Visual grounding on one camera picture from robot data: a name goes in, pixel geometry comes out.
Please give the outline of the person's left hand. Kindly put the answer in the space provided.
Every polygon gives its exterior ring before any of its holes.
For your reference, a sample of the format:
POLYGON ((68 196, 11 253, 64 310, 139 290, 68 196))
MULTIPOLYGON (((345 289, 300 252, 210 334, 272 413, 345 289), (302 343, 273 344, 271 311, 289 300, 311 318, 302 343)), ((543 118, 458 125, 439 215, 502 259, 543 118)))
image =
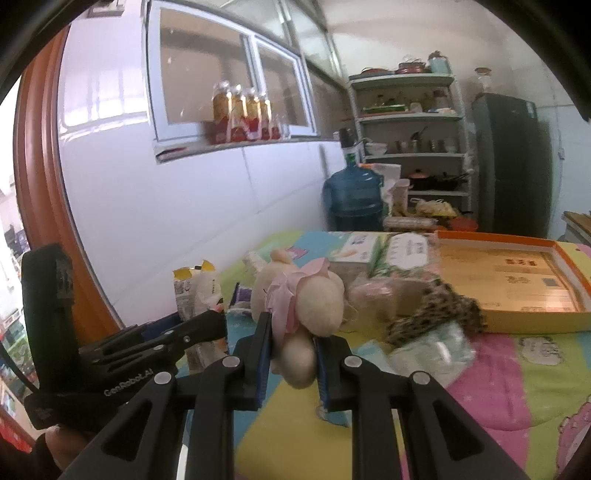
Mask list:
POLYGON ((55 425, 48 428, 32 452, 36 479, 58 479, 89 443, 81 433, 55 425))

